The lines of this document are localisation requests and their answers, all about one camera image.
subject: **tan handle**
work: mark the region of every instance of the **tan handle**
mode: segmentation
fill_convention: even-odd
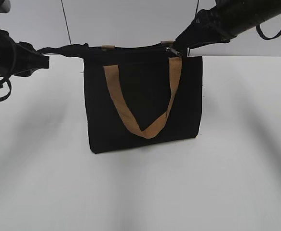
[[[174,97],[177,92],[182,70],[182,59],[180,57],[169,58],[169,82],[171,89],[171,98],[168,104],[167,111],[155,120],[146,130],[142,131],[128,108],[124,96],[122,94],[119,67],[118,65],[104,66],[106,82],[110,97],[119,113],[119,116],[125,127],[132,133],[146,139],[156,137],[159,132],[165,127],[167,119],[173,106]]]

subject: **zipper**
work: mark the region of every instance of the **zipper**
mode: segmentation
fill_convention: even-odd
[[[106,50],[103,52],[109,53],[125,53],[125,54],[138,54],[138,53],[151,53],[151,52],[170,52],[176,56],[181,57],[182,54],[172,47],[143,47],[143,48],[115,48],[113,50]]]

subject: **zipper pull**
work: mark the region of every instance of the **zipper pull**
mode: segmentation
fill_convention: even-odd
[[[166,47],[166,51],[167,51],[167,52],[174,53],[176,56],[179,56],[179,57],[182,56],[182,54],[181,54],[179,51],[175,50],[175,49],[172,48],[172,47]]]

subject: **black fabric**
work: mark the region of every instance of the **black fabric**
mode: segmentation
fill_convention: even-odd
[[[166,52],[161,45],[109,51],[73,45],[40,52],[84,59],[84,93],[92,152],[98,154],[197,136],[202,114],[202,57],[183,58],[181,80],[167,124],[157,137],[145,139],[130,133],[121,121],[108,92],[104,66],[119,65],[124,99],[140,128],[145,130],[167,110],[171,96],[169,57],[176,57],[173,53]]]
[[[257,33],[259,34],[259,36],[260,36],[262,39],[264,39],[264,40],[273,40],[273,39],[277,39],[277,38],[279,38],[279,37],[281,36],[281,30],[279,31],[279,33],[277,33],[276,36],[271,37],[271,38],[269,38],[269,37],[267,37],[267,36],[264,35],[264,33],[263,33],[262,30],[261,30],[260,25],[256,26],[256,30],[257,30]]]

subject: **cable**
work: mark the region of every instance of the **cable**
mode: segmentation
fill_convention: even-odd
[[[281,30],[279,31],[279,33],[277,33],[276,36],[269,38],[269,37],[267,37],[267,36],[264,35],[264,33],[263,33],[262,30],[261,30],[260,25],[256,26],[256,29],[257,29],[257,33],[259,34],[259,36],[260,36],[262,39],[264,39],[264,40],[277,39],[278,37],[281,36]]]
[[[195,18],[196,18],[196,15],[197,15],[197,12],[198,12],[198,8],[199,8],[199,1],[200,0],[197,0],[197,7],[196,7],[196,12],[195,12]]]
[[[11,92],[12,92],[12,84],[10,82],[10,77],[13,73],[13,70],[16,66],[16,60],[17,60],[17,51],[16,51],[16,45],[15,45],[15,42],[14,40],[9,37],[8,35],[0,32],[0,36],[2,36],[3,38],[5,38],[6,40],[8,40],[9,44],[11,45],[11,48],[12,48],[12,51],[13,51],[13,62],[12,62],[12,65],[11,65],[11,68],[9,70],[9,72],[7,74],[5,74],[5,76],[3,77],[3,79],[0,81],[0,84],[3,84],[3,83],[7,83],[8,87],[9,87],[9,92],[3,96],[3,97],[0,97],[0,102],[6,100],[7,98],[10,97],[11,95]]]
[[[64,19],[65,19],[65,24],[67,25],[67,33],[68,33],[69,43],[70,43],[70,45],[72,45],[72,40],[71,40],[71,35],[69,33],[69,28],[68,28],[68,24],[67,24],[67,15],[65,14],[65,8],[64,8],[64,5],[63,5],[63,0],[61,0],[61,4],[62,4]]]

